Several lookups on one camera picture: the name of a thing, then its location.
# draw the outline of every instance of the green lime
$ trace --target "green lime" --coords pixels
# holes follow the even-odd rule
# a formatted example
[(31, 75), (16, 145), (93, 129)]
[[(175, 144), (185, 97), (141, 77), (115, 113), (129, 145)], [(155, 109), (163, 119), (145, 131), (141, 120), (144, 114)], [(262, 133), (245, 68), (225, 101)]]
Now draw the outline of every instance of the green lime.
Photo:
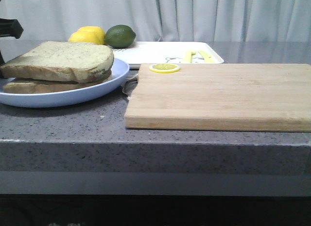
[(112, 48), (122, 49), (129, 47), (135, 40), (136, 34), (127, 25), (116, 25), (108, 29), (104, 43)]

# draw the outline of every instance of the speckled countertop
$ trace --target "speckled countertop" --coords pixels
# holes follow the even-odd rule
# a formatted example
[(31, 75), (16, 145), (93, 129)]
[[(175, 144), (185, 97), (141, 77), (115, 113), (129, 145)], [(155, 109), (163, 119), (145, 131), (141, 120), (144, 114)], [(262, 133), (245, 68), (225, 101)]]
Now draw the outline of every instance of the speckled countertop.
[[(0, 48), (7, 61), (40, 42), (0, 40)], [(209, 45), (228, 63), (311, 62), (310, 43)], [(0, 104), (0, 171), (311, 174), (311, 133), (126, 129), (126, 105), (121, 88), (58, 108)]]

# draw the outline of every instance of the dark floor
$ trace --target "dark floor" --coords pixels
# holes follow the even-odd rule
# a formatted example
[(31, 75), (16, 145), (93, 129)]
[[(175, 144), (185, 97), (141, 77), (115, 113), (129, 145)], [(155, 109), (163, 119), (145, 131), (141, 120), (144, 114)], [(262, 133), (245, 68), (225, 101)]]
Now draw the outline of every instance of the dark floor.
[(0, 195), (0, 226), (311, 226), (311, 197)]

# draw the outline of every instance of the black object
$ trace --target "black object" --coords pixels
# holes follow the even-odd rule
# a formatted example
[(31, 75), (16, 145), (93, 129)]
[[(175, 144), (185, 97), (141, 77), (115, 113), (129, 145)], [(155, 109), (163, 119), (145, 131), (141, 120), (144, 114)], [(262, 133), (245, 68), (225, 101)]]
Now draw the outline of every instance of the black object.
[[(22, 28), (17, 19), (0, 18), (0, 37), (13, 36), (16, 39), (19, 39), (23, 31), (24, 29)], [(0, 51), (0, 65), (3, 63), (4, 59)]]

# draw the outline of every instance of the wooden cutting board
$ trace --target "wooden cutting board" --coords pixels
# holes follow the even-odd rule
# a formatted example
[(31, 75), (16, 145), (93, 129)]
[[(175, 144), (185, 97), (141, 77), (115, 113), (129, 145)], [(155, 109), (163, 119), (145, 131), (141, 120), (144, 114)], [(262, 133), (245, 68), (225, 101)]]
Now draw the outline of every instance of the wooden cutting board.
[(163, 74), (141, 64), (128, 128), (311, 131), (311, 65), (180, 64)]

